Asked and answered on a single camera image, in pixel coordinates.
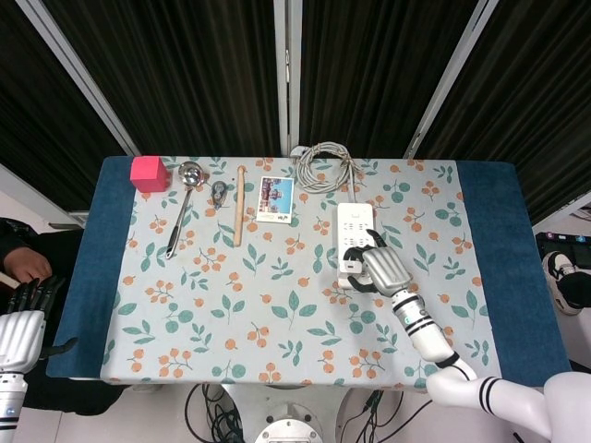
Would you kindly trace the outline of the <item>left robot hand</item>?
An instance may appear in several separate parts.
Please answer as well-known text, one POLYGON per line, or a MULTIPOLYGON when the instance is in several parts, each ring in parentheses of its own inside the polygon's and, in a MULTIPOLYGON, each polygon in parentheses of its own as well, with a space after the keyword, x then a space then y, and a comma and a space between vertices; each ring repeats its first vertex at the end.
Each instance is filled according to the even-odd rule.
POLYGON ((76 337, 55 346, 44 346, 46 320, 49 318, 64 278, 50 277, 29 283, 1 274, 1 283, 13 290, 6 312, 1 315, 1 372, 26 374, 39 360, 67 353, 77 343, 76 337))

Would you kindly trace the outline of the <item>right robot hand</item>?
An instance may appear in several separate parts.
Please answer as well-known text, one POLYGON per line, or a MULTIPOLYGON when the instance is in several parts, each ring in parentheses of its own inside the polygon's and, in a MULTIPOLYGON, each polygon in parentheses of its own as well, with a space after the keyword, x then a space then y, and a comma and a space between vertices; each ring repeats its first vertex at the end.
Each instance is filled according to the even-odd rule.
POLYGON ((359 293, 379 293, 393 298, 408 288, 412 277, 395 251, 376 231, 367 229, 367 233, 375 245, 350 247, 344 252, 344 259, 360 263, 370 282, 360 282, 355 276, 349 276, 347 280, 359 293))

